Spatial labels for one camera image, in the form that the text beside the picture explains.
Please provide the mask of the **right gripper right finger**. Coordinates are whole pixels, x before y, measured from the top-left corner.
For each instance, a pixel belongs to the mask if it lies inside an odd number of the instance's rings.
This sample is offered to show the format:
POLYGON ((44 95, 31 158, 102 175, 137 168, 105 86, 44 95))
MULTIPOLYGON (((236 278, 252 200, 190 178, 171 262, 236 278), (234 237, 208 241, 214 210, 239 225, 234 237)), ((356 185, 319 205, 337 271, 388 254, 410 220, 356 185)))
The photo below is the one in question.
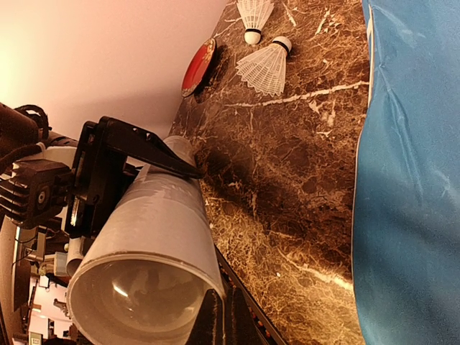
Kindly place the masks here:
POLYGON ((240 288, 229 289, 224 305, 225 344, 287 344, 267 320, 253 317, 240 288))

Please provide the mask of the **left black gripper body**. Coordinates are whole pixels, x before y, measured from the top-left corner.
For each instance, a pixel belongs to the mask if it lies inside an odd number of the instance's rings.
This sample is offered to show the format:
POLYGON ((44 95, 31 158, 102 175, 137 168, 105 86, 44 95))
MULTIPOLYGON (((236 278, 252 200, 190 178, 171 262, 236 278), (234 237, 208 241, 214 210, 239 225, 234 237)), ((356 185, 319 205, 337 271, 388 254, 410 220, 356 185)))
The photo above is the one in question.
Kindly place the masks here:
POLYGON ((54 133, 39 106, 1 105, 1 213, 23 229, 51 224, 66 212, 72 238, 102 229, 127 186, 130 124, 103 117, 83 125, 79 140, 54 133))

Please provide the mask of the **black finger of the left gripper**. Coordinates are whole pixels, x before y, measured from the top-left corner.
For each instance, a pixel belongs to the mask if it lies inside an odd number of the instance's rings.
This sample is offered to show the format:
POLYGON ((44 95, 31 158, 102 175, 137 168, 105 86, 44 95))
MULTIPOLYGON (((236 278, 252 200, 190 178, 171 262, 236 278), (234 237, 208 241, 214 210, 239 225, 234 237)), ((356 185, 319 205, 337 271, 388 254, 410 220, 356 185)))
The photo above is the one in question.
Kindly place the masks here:
POLYGON ((201 179, 196 167, 181 159, 155 133, 105 116, 103 142, 115 152, 159 167, 183 178, 201 179))

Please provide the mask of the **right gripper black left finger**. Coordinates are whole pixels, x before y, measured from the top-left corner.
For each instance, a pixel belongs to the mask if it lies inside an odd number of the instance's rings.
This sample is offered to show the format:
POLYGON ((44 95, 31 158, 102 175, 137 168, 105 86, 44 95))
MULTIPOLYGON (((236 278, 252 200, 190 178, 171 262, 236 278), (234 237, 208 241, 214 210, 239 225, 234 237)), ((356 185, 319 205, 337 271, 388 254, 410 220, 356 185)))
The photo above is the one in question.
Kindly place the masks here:
POLYGON ((224 303, 214 289, 209 289, 206 291, 186 344, 223 345, 224 339, 224 303))

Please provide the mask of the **clear plastic tube lid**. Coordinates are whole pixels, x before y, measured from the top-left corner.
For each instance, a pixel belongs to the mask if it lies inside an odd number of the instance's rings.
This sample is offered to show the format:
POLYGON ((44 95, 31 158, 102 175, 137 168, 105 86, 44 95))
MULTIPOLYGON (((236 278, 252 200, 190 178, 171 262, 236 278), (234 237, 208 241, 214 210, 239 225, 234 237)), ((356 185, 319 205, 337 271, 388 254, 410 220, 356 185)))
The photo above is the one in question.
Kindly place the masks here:
POLYGON ((73 276, 67 304, 93 344, 185 344, 209 290, 224 293, 213 247, 195 262, 95 248, 73 276))

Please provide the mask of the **blue racket bag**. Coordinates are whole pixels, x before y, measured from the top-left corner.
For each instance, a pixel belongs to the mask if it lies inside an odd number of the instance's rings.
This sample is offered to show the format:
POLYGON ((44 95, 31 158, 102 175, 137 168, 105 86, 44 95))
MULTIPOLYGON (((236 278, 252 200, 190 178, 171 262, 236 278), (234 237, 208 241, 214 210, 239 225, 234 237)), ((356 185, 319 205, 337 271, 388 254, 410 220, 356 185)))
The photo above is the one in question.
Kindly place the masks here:
POLYGON ((352 277, 367 344, 459 342, 459 3, 364 1, 352 277))

